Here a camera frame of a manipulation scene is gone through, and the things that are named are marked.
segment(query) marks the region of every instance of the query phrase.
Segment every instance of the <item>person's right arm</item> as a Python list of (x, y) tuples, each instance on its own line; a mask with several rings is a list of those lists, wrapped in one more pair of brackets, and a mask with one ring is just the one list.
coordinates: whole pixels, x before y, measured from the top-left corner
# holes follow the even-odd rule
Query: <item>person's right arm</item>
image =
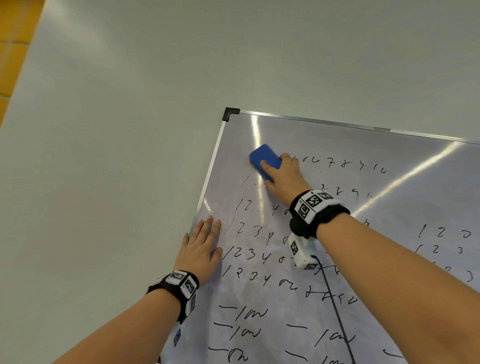
[[(267, 188), (286, 206), (311, 189), (299, 162), (282, 154)], [(340, 214), (317, 238), (410, 364), (480, 363), (480, 294), (393, 240)]]

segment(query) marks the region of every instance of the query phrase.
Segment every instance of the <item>silver metal frame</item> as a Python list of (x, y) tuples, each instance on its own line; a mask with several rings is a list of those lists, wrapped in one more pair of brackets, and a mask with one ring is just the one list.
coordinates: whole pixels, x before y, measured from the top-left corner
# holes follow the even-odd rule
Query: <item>silver metal frame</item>
[[(316, 122), (316, 123), (319, 123), (319, 124), (346, 126), (348, 128), (375, 130), (375, 131), (378, 131), (378, 132), (422, 136), (422, 137), (425, 137), (425, 138), (443, 139), (443, 140), (450, 140), (450, 141), (454, 141), (454, 142), (471, 143), (471, 144), (479, 144), (480, 145), (480, 141), (468, 140), (468, 139), (464, 139), (464, 138), (455, 138), (453, 136), (444, 136), (444, 135), (435, 135), (435, 134), (426, 134), (426, 133), (415, 133), (415, 132), (405, 132), (405, 131), (402, 131), (402, 130), (380, 128), (380, 127), (377, 127), (377, 126), (366, 126), (366, 125), (358, 125), (358, 124), (349, 124), (349, 123), (346, 123), (346, 122), (336, 122), (336, 121), (327, 121), (327, 120), (318, 120), (318, 119), (299, 118), (299, 117), (288, 116), (288, 115), (269, 114), (269, 113), (266, 113), (266, 112), (240, 110), (240, 113), (241, 114), (250, 114), (250, 115), (259, 115), (259, 116), (268, 116), (268, 117), (279, 118), (279, 119)], [(215, 149), (213, 150), (212, 159), (210, 160), (210, 166), (208, 167), (208, 172), (207, 172), (207, 176), (205, 177), (205, 182), (204, 182), (204, 187), (202, 189), (202, 194), (200, 195), (200, 200), (198, 201), (197, 211), (195, 212), (195, 217), (193, 218), (192, 227), (190, 228), (190, 234), (193, 232), (193, 229), (195, 228), (195, 225), (196, 225), (196, 222), (197, 222), (197, 219), (198, 219), (198, 214), (200, 213), (200, 208), (202, 207), (202, 202), (203, 202), (204, 197), (205, 197), (205, 191), (207, 189), (208, 181), (210, 180), (210, 174), (212, 173), (213, 164), (215, 163), (216, 153), (218, 151), (218, 146), (220, 145), (220, 139), (222, 138), (223, 130), (225, 128), (225, 123), (226, 123), (225, 121), (222, 122), (222, 126), (220, 127), (220, 132), (218, 133), (218, 138), (216, 139)]]

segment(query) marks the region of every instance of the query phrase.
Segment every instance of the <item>yellow tile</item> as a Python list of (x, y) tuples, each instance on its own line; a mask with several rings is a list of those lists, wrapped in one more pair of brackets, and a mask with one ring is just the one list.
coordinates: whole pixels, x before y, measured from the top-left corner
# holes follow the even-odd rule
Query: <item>yellow tile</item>
[(1, 122), (3, 121), (3, 117), (5, 116), (5, 113), (7, 111), (7, 106), (9, 101), (10, 101), (9, 98), (0, 97), (0, 127), (1, 127)]
[(0, 0), (0, 42), (32, 41), (45, 0)]
[(25, 44), (0, 43), (0, 96), (12, 96), (27, 51)]

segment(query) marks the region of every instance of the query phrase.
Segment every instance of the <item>black plastic corner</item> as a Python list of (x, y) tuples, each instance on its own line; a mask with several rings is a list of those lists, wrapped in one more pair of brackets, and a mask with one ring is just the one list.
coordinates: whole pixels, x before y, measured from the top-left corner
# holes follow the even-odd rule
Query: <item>black plastic corner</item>
[(236, 108), (225, 108), (225, 112), (223, 113), (223, 121), (228, 121), (230, 119), (230, 114), (240, 114), (240, 109)]

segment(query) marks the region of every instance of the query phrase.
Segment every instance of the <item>black cable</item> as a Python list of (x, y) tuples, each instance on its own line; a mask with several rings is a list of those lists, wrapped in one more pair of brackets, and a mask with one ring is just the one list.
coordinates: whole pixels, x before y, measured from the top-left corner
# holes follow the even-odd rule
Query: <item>black cable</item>
[(338, 320), (338, 323), (340, 324), (340, 328), (342, 329), (343, 339), (345, 340), (345, 344), (347, 344), (347, 349), (348, 349), (348, 352), (350, 354), (350, 358), (352, 359), (352, 364), (355, 364), (355, 359), (353, 358), (353, 353), (352, 353), (352, 349), (350, 348), (350, 343), (348, 342), (348, 339), (347, 339), (347, 334), (345, 333), (345, 329), (343, 328), (342, 320), (340, 319), (340, 315), (338, 313), (338, 310), (336, 309), (336, 305), (335, 305), (335, 301), (333, 299), (332, 291), (330, 290), (330, 286), (328, 285), (327, 277), (325, 276), (324, 266), (322, 266), (322, 263), (320, 263), (320, 260), (318, 259), (318, 257), (316, 255), (311, 255), (311, 257), (315, 258), (318, 262), (318, 265), (320, 266), (320, 270), (322, 271), (322, 274), (323, 274), (323, 277), (324, 277), (324, 280), (325, 280), (325, 284), (327, 285), (328, 293), (330, 294), (330, 299), (332, 300), (333, 308), (335, 309), (336, 318)]

